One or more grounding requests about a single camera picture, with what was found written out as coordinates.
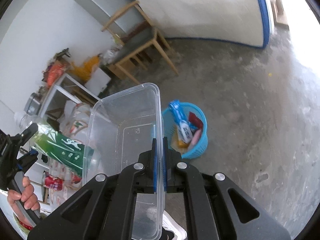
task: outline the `clutter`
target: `clutter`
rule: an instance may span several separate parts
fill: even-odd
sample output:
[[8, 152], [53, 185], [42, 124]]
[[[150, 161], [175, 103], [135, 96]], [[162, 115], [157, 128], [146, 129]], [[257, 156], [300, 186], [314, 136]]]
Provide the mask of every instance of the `clutter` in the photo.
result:
[[197, 127], [197, 129], [203, 128], [203, 122], [193, 112], [189, 112], [188, 120], [191, 124]]
[[195, 134], [193, 135], [193, 138], [188, 146], [188, 151], [191, 151], [193, 149], [193, 147], [198, 143], [198, 141], [200, 140], [202, 135], [202, 129], [199, 129], [195, 132]]
[[185, 144], [190, 143], [192, 139], [192, 133], [187, 121], [187, 117], [179, 105], [179, 100], [170, 102], [169, 109], [171, 110], [174, 121], [177, 124], [178, 144], [182, 145], [182, 142]]
[[76, 106], [76, 103], [72, 100], [67, 100], [65, 105], [64, 105], [64, 109], [63, 109], [63, 114], [62, 116], [57, 119], [58, 123], [59, 123], [59, 131], [64, 134], [64, 130], [66, 128], [66, 125], [69, 122], [69, 117], [72, 113], [73, 108]]
[[114, 45], [111, 49], [108, 49], [103, 55], [102, 55], [102, 63], [104, 65], [109, 65], [113, 62], [113, 59], [117, 56], [119, 51], [122, 49], [123, 45], [119, 42], [116, 42], [114, 40]]
[[[179, 105], [178, 113], [176, 110], [172, 111], [174, 103]], [[187, 146], [182, 145], [178, 138], [177, 114], [180, 115], [180, 119], [188, 120], [187, 124], [190, 127], [192, 139]], [[182, 158], [193, 159], [199, 157], [206, 150], [208, 146], [207, 122], [199, 107], [191, 103], [174, 100], [162, 112], [162, 117], [164, 120], [164, 136], [168, 138], [170, 147], [181, 153]]]
[[61, 60], [63, 56], [71, 57], [69, 48], [63, 49], [61, 52], [58, 52], [54, 55], [54, 60]]
[[185, 145], [181, 146], [181, 144], [179, 144], [178, 132], [177, 132], [177, 129], [175, 129], [175, 131], [172, 134], [170, 146], [175, 151], [180, 152], [181, 154], [183, 154], [183, 153], [186, 153], [188, 151], [188, 146], [189, 145], [185, 144]]
[[49, 188], [49, 201], [55, 210], [82, 187], [82, 178], [54, 159], [50, 159], [49, 174], [64, 181], [59, 191]]
[[38, 116], [30, 116], [25, 112], [16, 112], [14, 118], [17, 125], [23, 130], [33, 122], [38, 124], [38, 132], [29, 141], [33, 149], [65, 164], [79, 176], [82, 176], [83, 144], [58, 133]]
[[82, 178], [62, 163], [50, 158], [49, 174], [64, 181], [64, 186], [78, 190], [82, 187]]
[[86, 103], [76, 104], [69, 117], [66, 118], [67, 123], [61, 132], [65, 136], [84, 144], [87, 140], [91, 110], [91, 107]]
[[52, 176], [49, 172], [44, 171], [42, 176], [42, 186], [46, 188], [51, 188], [54, 190], [62, 190], [63, 179]]
[[66, 64], [56, 60], [52, 65], [47, 67], [47, 70], [44, 72], [43, 81], [47, 83], [48, 87], [51, 87], [65, 73], [66, 69]]
[[82, 66], [78, 67], [74, 62], [71, 62], [72, 68], [69, 70], [69, 73], [76, 75], [83, 82], [88, 82], [91, 78], [92, 73], [99, 68], [100, 57], [96, 55], [84, 61]]

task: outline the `curved white wall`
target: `curved white wall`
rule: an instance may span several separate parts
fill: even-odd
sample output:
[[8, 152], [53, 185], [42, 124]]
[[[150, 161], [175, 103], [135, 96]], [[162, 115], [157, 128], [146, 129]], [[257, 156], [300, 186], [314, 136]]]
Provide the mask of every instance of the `curved white wall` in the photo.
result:
[[263, 26], [258, 0], [140, 2], [141, 8], [166, 37], [212, 38], [263, 46]]

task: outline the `concrete floor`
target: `concrete floor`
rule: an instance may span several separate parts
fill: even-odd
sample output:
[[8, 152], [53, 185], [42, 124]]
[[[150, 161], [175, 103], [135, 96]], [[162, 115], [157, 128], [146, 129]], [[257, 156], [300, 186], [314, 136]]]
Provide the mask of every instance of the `concrete floor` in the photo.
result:
[[[266, 49], [204, 40], [171, 46], [179, 76], [153, 56], [135, 77], [158, 85], [163, 109], [173, 99], [202, 109], [209, 145], [191, 163], [225, 173], [294, 238], [320, 201], [319, 77], [296, 59], [289, 31], [279, 28]], [[118, 80], [107, 93], [131, 86]], [[166, 210], [185, 227], [182, 195], [167, 196]]]

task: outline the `plastic bottle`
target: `plastic bottle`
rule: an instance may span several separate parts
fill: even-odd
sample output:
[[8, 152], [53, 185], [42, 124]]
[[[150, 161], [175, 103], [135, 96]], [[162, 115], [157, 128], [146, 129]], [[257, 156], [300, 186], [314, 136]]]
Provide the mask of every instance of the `plastic bottle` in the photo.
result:
[[29, 140], [30, 146], [39, 153], [63, 163], [82, 177], [83, 144], [58, 133], [37, 115], [30, 116], [26, 112], [16, 112], [14, 119], [21, 130], [25, 130], [33, 122], [37, 123], [38, 132]]

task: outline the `clear plastic container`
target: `clear plastic container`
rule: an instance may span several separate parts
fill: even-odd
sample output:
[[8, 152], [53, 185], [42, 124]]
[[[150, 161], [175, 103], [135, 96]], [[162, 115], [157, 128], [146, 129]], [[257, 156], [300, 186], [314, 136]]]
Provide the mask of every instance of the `clear plastic container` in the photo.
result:
[[[132, 238], [158, 240], [164, 210], [163, 125], [160, 91], [146, 83], [101, 99], [93, 107], [84, 150], [83, 183], [96, 174], [111, 176], [136, 163], [157, 139], [156, 193], [138, 194]], [[94, 149], [89, 154], [89, 147]]]

